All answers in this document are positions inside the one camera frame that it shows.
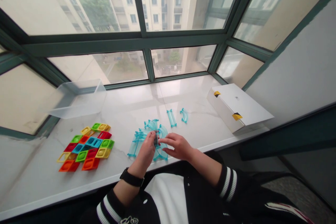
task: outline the transparent plastic box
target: transparent plastic box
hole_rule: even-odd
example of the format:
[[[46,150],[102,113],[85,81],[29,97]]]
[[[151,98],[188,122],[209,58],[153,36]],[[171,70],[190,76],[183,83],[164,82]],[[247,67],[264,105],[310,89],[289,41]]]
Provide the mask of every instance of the transparent plastic box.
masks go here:
[[[41,106],[40,112],[63,119],[99,113],[106,98],[101,79],[60,85]]]

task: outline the left hand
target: left hand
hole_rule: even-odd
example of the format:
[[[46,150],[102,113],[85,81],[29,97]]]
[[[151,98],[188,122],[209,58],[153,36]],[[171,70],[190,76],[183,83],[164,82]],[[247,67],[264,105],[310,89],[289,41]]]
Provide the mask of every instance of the left hand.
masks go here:
[[[136,160],[128,169],[128,172],[133,176],[143,178],[147,171],[147,168],[152,163],[155,153],[154,139],[155,132],[149,132],[146,139],[142,143]]]

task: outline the black watch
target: black watch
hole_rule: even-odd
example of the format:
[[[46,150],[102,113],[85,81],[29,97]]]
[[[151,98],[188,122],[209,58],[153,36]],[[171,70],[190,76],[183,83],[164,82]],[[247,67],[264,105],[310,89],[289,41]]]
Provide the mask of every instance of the black watch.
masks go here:
[[[129,174],[127,172],[128,167],[122,172],[120,179],[125,180],[128,184],[135,186],[135,187],[141,187],[145,178],[138,178],[133,176],[132,174]]]

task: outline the white marble countertop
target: white marble countertop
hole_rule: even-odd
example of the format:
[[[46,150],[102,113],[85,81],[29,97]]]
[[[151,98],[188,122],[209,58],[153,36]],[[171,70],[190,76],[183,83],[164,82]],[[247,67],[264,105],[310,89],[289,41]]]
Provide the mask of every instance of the white marble countertop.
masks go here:
[[[99,114],[61,119],[0,206],[0,221],[68,198],[89,192],[119,180],[123,170],[133,162],[127,156],[134,132],[148,119],[159,119],[168,132],[184,136],[190,144],[205,152],[229,147],[268,131],[266,127],[237,135],[232,134],[207,101],[213,86],[220,84],[211,76],[199,76],[107,91]],[[180,110],[189,113],[188,123],[181,121]],[[166,110],[172,109],[177,127],[170,127]],[[74,135],[94,123],[107,123],[115,141],[108,159],[97,170],[60,173],[56,160]],[[153,162],[149,170],[178,161]]]

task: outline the white cardboard box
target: white cardboard box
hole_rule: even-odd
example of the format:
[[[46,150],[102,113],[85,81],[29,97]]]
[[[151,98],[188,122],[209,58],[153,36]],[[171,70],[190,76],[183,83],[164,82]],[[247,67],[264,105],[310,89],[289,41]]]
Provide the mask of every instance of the white cardboard box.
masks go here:
[[[258,129],[264,126],[262,122],[274,118],[236,84],[211,88],[207,99],[232,133]]]

